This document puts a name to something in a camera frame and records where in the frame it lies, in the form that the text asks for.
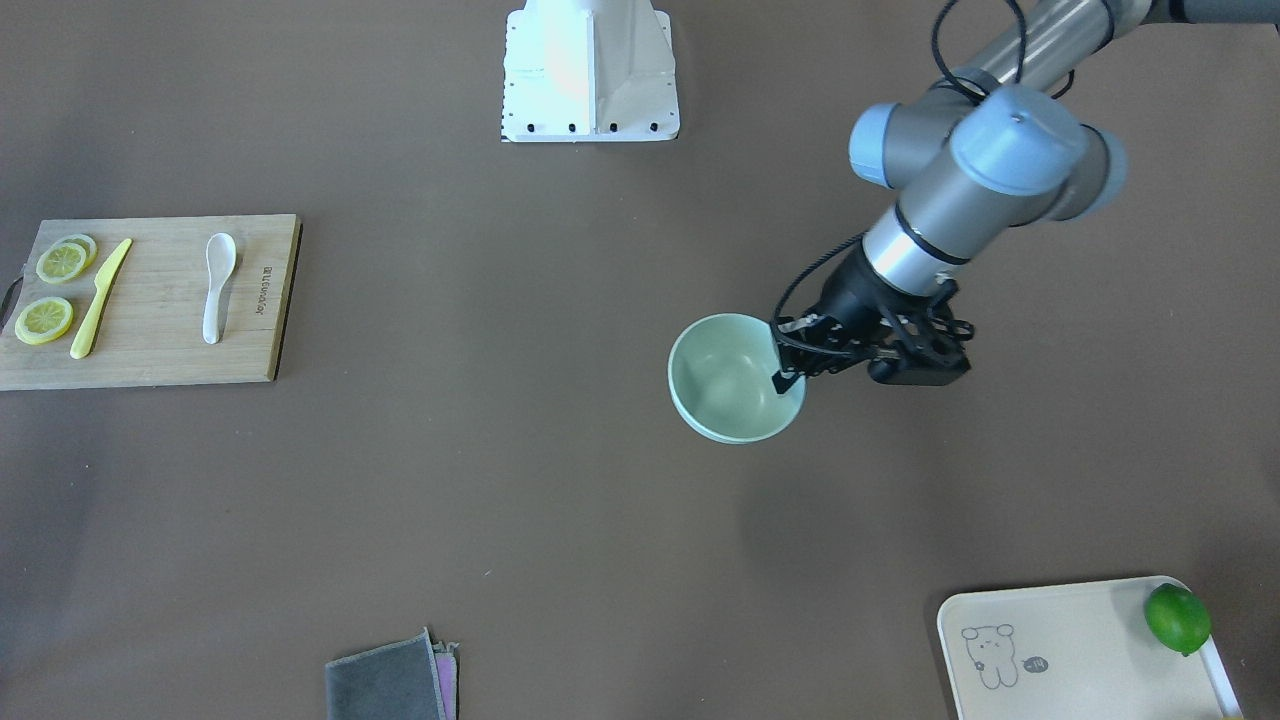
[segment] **cloth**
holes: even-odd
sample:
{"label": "cloth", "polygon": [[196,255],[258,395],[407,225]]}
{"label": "cloth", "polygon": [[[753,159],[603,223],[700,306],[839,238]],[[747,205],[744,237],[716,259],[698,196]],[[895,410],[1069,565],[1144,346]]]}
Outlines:
{"label": "cloth", "polygon": [[329,720],[457,720],[456,648],[424,629],[326,664]]}

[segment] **yellow knife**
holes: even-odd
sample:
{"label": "yellow knife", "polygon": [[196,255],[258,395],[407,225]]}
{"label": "yellow knife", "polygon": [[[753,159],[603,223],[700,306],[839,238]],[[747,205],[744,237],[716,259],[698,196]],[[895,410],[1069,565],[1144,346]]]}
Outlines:
{"label": "yellow knife", "polygon": [[120,263],[124,261],[124,255],[132,245],[132,237],[124,238],[124,242],[111,251],[106,260],[102,261],[102,266],[99,268],[97,274],[93,275],[93,302],[90,304],[88,313],[84,314],[81,329],[76,331],[76,340],[72,341],[72,357],[76,360],[84,357],[93,348],[93,338],[97,337],[97,322],[102,319],[102,306],[106,305],[106,293],[110,292],[115,272],[120,269]]}

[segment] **lime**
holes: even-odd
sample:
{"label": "lime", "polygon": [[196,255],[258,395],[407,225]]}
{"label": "lime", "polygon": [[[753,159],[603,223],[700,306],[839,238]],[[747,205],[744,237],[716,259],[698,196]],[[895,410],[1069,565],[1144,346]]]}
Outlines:
{"label": "lime", "polygon": [[36,261],[36,274],[51,284],[64,283],[88,265],[88,252],[74,242],[60,242],[45,251]]}
{"label": "lime", "polygon": [[92,237],[83,233],[76,233],[59,240],[54,245],[63,245],[65,242],[72,242],[83,247],[86,255],[84,265],[88,266],[93,264],[93,259],[97,258],[97,242],[93,242]]}
{"label": "lime", "polygon": [[65,297],[45,297],[23,307],[14,320],[14,334],[27,345],[58,340],[72,327],[72,304]]}
{"label": "lime", "polygon": [[1208,610],[1187,588],[1165,583],[1152,591],[1143,606],[1147,626],[1161,644],[1190,655],[1208,639]]}

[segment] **white tray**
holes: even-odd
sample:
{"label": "white tray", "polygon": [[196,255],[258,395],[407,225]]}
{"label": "white tray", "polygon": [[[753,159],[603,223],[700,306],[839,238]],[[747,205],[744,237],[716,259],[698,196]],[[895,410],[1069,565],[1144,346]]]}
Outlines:
{"label": "white tray", "polygon": [[1183,657],[1147,628],[1162,583],[1181,585],[1156,575],[947,598],[938,635],[960,720],[1238,716],[1213,638]]}

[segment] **light blue joint cap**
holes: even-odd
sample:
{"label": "light blue joint cap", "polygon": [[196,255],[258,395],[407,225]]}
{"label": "light blue joint cap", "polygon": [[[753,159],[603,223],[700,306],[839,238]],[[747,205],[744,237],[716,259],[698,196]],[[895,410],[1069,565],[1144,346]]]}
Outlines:
{"label": "light blue joint cap", "polygon": [[1102,190],[1093,199],[1093,202],[1073,219],[1080,219],[1089,213],[1110,205],[1120,195],[1120,188],[1124,187],[1125,181],[1129,179],[1129,154],[1124,150],[1124,142],[1120,142],[1119,137],[1105,129],[1098,129],[1093,126],[1087,127],[1098,133],[1098,137],[1102,138],[1102,145],[1107,147],[1107,179],[1102,183]]}
{"label": "light blue joint cap", "polygon": [[1088,140],[1056,100],[1006,85],[956,126],[950,145],[956,164],[983,187],[1032,196],[1062,184]]}
{"label": "light blue joint cap", "polygon": [[881,187],[888,187],[884,178],[884,135],[888,132],[888,117],[893,114],[897,102],[872,105],[858,122],[849,136],[849,164],[858,177]]}

